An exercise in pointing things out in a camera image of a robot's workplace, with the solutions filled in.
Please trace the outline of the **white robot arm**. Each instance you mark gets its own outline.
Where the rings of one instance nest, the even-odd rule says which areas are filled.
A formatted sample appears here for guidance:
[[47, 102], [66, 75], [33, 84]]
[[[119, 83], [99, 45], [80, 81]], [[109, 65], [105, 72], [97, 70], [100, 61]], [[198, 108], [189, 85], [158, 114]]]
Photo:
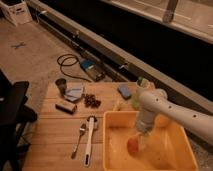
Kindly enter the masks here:
[[151, 132], [157, 115], [163, 114], [213, 145], [213, 116], [168, 101], [163, 89], [142, 91], [139, 104], [135, 120], [135, 127], [139, 132]]

